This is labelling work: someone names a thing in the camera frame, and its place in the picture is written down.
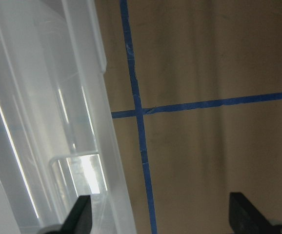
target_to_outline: blue tape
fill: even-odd
[[[219,100],[211,100],[211,101],[198,101],[198,102],[190,102],[184,104],[175,104],[175,105],[167,105],[167,106],[158,106],[153,108],[144,108],[144,115],[152,115],[160,112],[174,112],[174,111],[184,111],[184,110],[194,110],[194,109],[203,109],[203,108],[211,108],[211,107],[219,107],[219,106],[230,106],[230,105],[238,105],[238,104],[246,104],[246,103],[254,103],[254,102],[263,102],[263,101],[273,101],[273,100],[281,100],[282,93],[274,93],[274,94],[263,94],[263,95],[254,95],[247,97],[235,97],[235,98],[227,98],[227,99],[219,99]],[[124,118],[133,116],[134,110],[129,111],[120,111],[113,112],[112,115],[116,118]]]
[[[145,128],[143,122],[143,109],[142,109],[141,98],[139,93],[138,80],[135,71],[135,55],[133,51],[131,31],[129,25],[127,0],[120,0],[120,6],[121,6],[121,21],[122,21],[123,35],[125,40],[126,54],[127,54],[127,61],[128,61],[129,75],[130,75],[130,83],[131,83],[133,100],[135,103],[135,116],[137,118],[137,125],[139,132],[139,147],[141,152],[147,204],[150,214],[150,224],[151,224],[152,234],[157,234],[154,198],[152,191],[150,167],[149,167],[148,156],[147,156]]]

